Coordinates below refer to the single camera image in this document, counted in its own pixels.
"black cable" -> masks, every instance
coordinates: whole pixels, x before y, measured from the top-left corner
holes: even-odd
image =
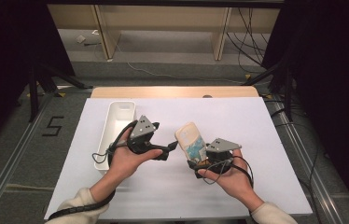
[[[252,71],[248,71],[246,70],[242,65],[241,65],[241,51],[238,51],[238,65],[239,67],[244,70],[246,73],[258,73],[258,72],[252,72]]]
[[[282,100],[266,100],[266,101],[264,101],[264,103],[284,103],[284,102],[285,102],[285,101],[282,101]],[[291,104],[293,104],[293,106],[291,106],[291,109],[292,109],[291,113],[292,113],[292,114],[298,115],[298,116],[303,117],[303,118],[308,118],[308,116],[307,116],[306,114],[299,114],[299,113],[295,113],[295,112],[293,111],[294,109],[300,109],[300,110],[302,110],[302,107],[296,107],[296,105],[298,105],[297,103],[291,103]],[[274,113],[271,115],[271,118],[272,118],[273,116],[275,116],[277,113],[280,113],[280,112],[283,112],[283,110],[274,112]]]
[[[282,113],[282,112],[284,112],[284,111],[285,111],[285,109],[282,108],[282,109],[279,109],[279,110],[273,112],[273,113],[271,114],[271,118],[273,118],[273,117],[276,116],[277,114]]]
[[[261,53],[261,51],[259,50],[258,45],[257,45],[257,42],[256,42],[256,40],[254,39],[253,33],[252,33],[251,21],[252,21],[252,17],[253,17],[253,8],[249,8],[249,23],[248,23],[248,25],[246,24],[246,21],[244,20],[244,16],[243,16],[243,14],[242,14],[241,9],[238,8],[238,11],[239,11],[239,15],[240,15],[241,18],[242,18],[242,21],[244,22],[244,27],[246,28],[246,35],[245,35],[244,37],[246,37],[247,34],[250,35],[250,38],[251,38],[252,43],[253,43],[253,49],[254,49],[254,51],[256,52],[256,49],[258,49],[259,54],[260,54],[261,57],[263,58],[262,53]],[[261,60],[259,59],[259,56],[258,56],[257,52],[256,52],[256,56],[257,56],[257,58],[258,58],[258,60],[259,60],[259,64],[261,64]]]
[[[117,136],[116,140],[107,148],[107,150],[105,151],[105,154],[99,154],[99,153],[92,153],[92,158],[96,163],[103,163],[106,159],[108,164],[111,163],[111,159],[108,158],[108,155],[113,155],[115,149],[117,148],[117,144],[119,143],[119,139],[121,138],[121,136],[131,127],[134,127],[137,123],[137,120],[134,120],[133,122],[129,123],[125,128],[122,129],[122,131],[119,133],[119,135]],[[97,161],[97,157],[98,156],[104,156],[104,159],[102,161]]]
[[[237,169],[238,171],[244,173],[244,174],[247,176],[247,178],[249,179],[251,188],[253,188],[253,187],[254,187],[254,175],[253,175],[253,170],[251,169],[250,164],[249,164],[249,163],[247,162],[247,160],[245,160],[243,157],[240,157],[240,156],[232,156],[232,157],[233,157],[233,158],[239,158],[239,159],[243,160],[243,161],[246,163],[248,169],[250,170],[250,174],[249,174],[245,169],[243,169],[243,168],[241,168],[241,167],[239,167],[239,166],[237,166],[237,165],[234,165],[234,164],[233,164],[233,161],[230,162],[230,167],[233,167],[233,168]],[[202,176],[203,181],[204,181],[206,184],[208,184],[208,185],[212,185],[212,184],[216,183],[216,182],[218,181],[218,179],[221,177],[221,175],[223,174],[224,167],[225,167],[228,163],[229,163],[228,160],[219,161],[218,163],[214,163],[214,164],[210,165],[209,167],[207,167],[207,169],[206,169],[205,172],[204,172],[204,175]],[[218,177],[216,178],[216,180],[214,180],[213,182],[208,182],[208,181],[206,181],[206,177],[205,177],[206,172],[207,172],[208,170],[210,170],[212,167],[218,166],[219,164],[222,164],[222,166],[221,166],[220,173],[218,174]]]
[[[311,134],[314,134],[314,132],[311,129],[309,129],[309,127],[307,127],[305,125],[302,125],[302,124],[294,123],[294,122],[278,124],[278,125],[275,125],[275,128],[281,127],[281,126],[287,126],[287,125],[298,125],[298,126],[303,127],[305,130],[308,130],[308,132],[310,132]],[[322,223],[320,214],[319,214],[319,212],[317,210],[316,201],[314,199],[314,190],[313,190],[313,187],[312,187],[312,177],[313,177],[313,174],[314,174],[314,168],[315,168],[315,165],[316,165],[316,162],[317,162],[317,156],[318,156],[318,152],[319,152],[319,146],[317,145],[317,140],[316,140],[315,146],[316,146],[316,153],[314,155],[314,160],[312,162],[311,172],[309,173],[309,177],[308,177],[309,185],[307,185],[302,180],[300,180],[300,178],[298,178],[298,180],[302,184],[304,184],[307,187],[307,189],[310,191],[310,193],[311,193],[311,200],[312,200],[312,203],[313,203],[313,207],[315,208],[317,221],[318,221],[318,223]]]
[[[95,45],[100,45],[102,43],[96,43],[96,44],[89,44],[89,43],[84,43],[84,46],[87,47],[87,46],[95,46]]]
[[[265,40],[265,44],[268,44],[267,39],[265,38],[264,34],[261,34],[262,38]]]
[[[248,59],[250,59],[251,61],[253,61],[254,63],[261,65],[261,63],[257,62],[254,58],[250,57],[246,52],[244,52],[242,49],[240,49],[235,42],[233,42],[233,40],[230,38],[230,35],[227,33],[227,37],[230,39],[230,42],[232,42],[232,44],[235,46],[235,48],[237,48],[239,51],[242,52],[242,54],[244,56],[246,56]]]
[[[107,196],[107,198],[105,198],[103,201],[99,203],[93,203],[93,204],[88,204],[84,206],[77,206],[77,207],[71,207],[71,208],[65,208],[65,209],[59,210],[55,213],[52,213],[49,216],[49,221],[57,217],[63,217],[63,216],[71,215],[74,213],[89,212],[92,210],[99,209],[105,206],[106,204],[110,203],[110,201],[113,199],[115,194],[116,194],[116,190],[114,189],[114,191],[111,192],[110,195]]]
[[[249,44],[246,44],[246,43],[245,43],[245,40],[240,40],[239,37],[236,35],[236,33],[232,33],[232,34],[235,36],[235,38],[236,38],[240,43],[242,43],[242,45],[245,45],[246,47],[249,47],[249,48],[251,48],[251,49],[255,49],[255,48],[256,48],[255,46],[251,46],[251,45],[249,45]]]

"hand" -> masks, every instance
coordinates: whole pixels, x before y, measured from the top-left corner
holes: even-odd
[[[120,140],[128,139],[131,131],[132,128],[129,128],[121,136]],[[93,199],[98,203],[107,198],[124,179],[133,175],[139,165],[158,157],[160,154],[162,154],[160,149],[149,150],[146,153],[137,155],[127,147],[118,147],[114,152],[113,160],[107,173],[90,188]]]
[[[236,158],[242,157],[241,150],[233,150],[232,156],[234,157],[233,164],[247,171],[246,163],[242,159]],[[256,192],[253,191],[247,176],[233,167],[231,167],[221,176],[212,171],[206,171],[204,169],[199,170],[198,173],[211,180],[216,180],[219,177],[217,181],[218,185],[230,196],[241,201],[241,203],[243,203],[252,212],[264,203]]]
[[[127,140],[131,134],[132,128],[128,129],[119,140]],[[118,176],[124,180],[131,176],[145,161],[152,160],[162,153],[160,149],[149,150],[143,154],[134,154],[127,147],[118,147],[114,152],[113,160],[111,161],[108,174]]]

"white sleeve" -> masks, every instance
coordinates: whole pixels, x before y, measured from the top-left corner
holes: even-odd
[[[64,201],[58,208],[59,210],[70,208],[70,207],[77,207],[82,205],[88,205],[96,203],[96,201],[93,200],[90,189],[84,188],[80,189],[74,199],[66,200]],[[71,215],[63,216],[63,217],[57,217],[50,221],[48,221],[46,224],[91,224],[95,223],[103,212],[105,212],[108,208],[108,204],[89,212],[81,212],[81,213],[74,213]]]
[[[296,220],[274,203],[264,203],[251,216],[259,224],[296,224]]]

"black strap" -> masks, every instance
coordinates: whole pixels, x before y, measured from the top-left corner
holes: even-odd
[[[92,153],[92,158],[96,163],[103,163],[107,159],[108,165],[111,164],[111,161],[113,160],[113,155],[114,151],[117,149],[117,144],[119,142],[119,139],[121,136],[129,129],[129,128],[134,128],[136,126],[137,120],[132,121],[129,123],[122,131],[119,133],[117,136],[116,140],[108,147],[108,149],[105,151],[105,154],[99,154],[99,153]],[[97,158],[99,157],[104,157],[102,161],[97,161]]]
[[[57,217],[63,217],[63,216],[67,216],[67,215],[74,214],[74,213],[88,212],[88,211],[99,209],[99,208],[105,206],[106,204],[110,203],[110,201],[113,199],[115,194],[116,194],[116,191],[114,190],[113,192],[111,192],[110,195],[108,195],[107,198],[105,198],[103,201],[101,201],[99,203],[93,203],[93,204],[88,204],[88,205],[78,206],[78,207],[65,208],[65,209],[62,209],[60,211],[57,211],[49,216],[49,221],[54,219],[54,218],[57,218]]]
[[[251,175],[245,169],[243,169],[237,165],[234,165],[233,163],[231,163],[230,166],[241,171],[242,173],[244,173],[247,176],[247,178],[249,179],[251,188],[253,188],[254,187],[254,177],[253,177],[253,171],[251,170],[249,163],[243,157],[240,157],[240,156],[233,156],[233,158],[242,159],[246,163],[247,167],[250,169]]]

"white container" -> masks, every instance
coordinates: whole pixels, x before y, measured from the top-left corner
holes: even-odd
[[[98,154],[104,155],[111,143],[119,136],[120,132],[132,121],[136,119],[136,105],[132,101],[115,101],[110,104],[105,119]],[[97,161],[102,161],[105,157],[96,156]],[[109,169],[107,160],[102,163],[95,162],[95,168],[102,174]]]

